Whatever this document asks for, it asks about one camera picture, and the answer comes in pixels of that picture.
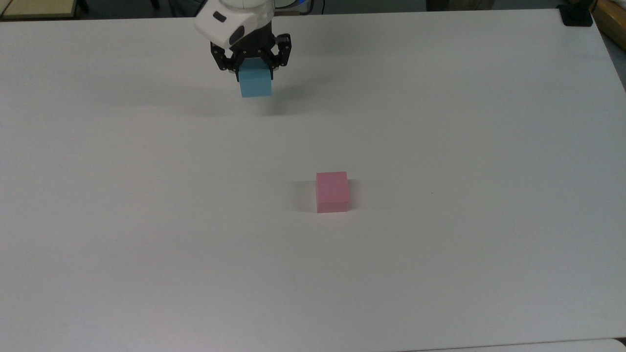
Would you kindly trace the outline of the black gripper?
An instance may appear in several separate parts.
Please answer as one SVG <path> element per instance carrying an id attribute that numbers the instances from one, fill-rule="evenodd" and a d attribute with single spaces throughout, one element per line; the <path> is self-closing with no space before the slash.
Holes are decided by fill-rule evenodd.
<path id="1" fill-rule="evenodd" d="M 266 60 L 270 69 L 270 78 L 273 80 L 275 71 L 289 64 L 292 49 L 291 35 L 285 33 L 274 37 L 272 27 L 261 27 L 242 36 L 229 49 L 232 54 L 227 56 L 223 47 L 210 42 L 210 51 L 219 69 L 235 74 L 237 82 L 240 81 L 239 71 L 244 58 Z"/>

